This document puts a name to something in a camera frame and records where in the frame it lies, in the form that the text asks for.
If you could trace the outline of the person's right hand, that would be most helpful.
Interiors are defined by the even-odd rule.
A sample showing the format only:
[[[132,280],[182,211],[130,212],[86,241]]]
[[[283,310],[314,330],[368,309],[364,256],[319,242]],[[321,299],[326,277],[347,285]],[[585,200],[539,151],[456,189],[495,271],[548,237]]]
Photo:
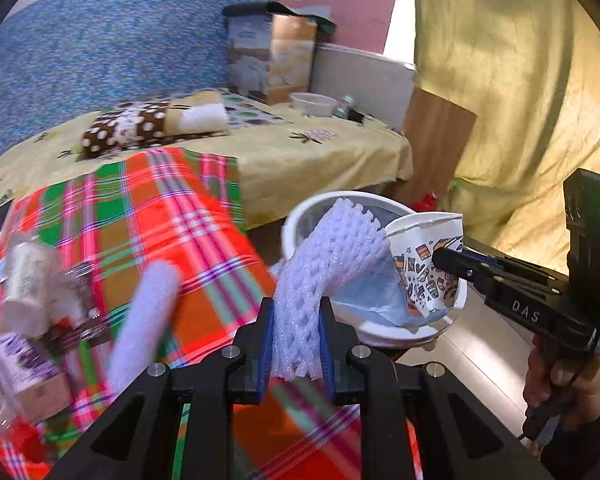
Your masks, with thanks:
[[[600,358],[586,364],[558,360],[550,355],[555,349],[551,341],[533,336],[522,396],[529,408],[537,408],[559,389],[570,392],[573,399],[562,414],[562,429],[572,431],[600,417]]]

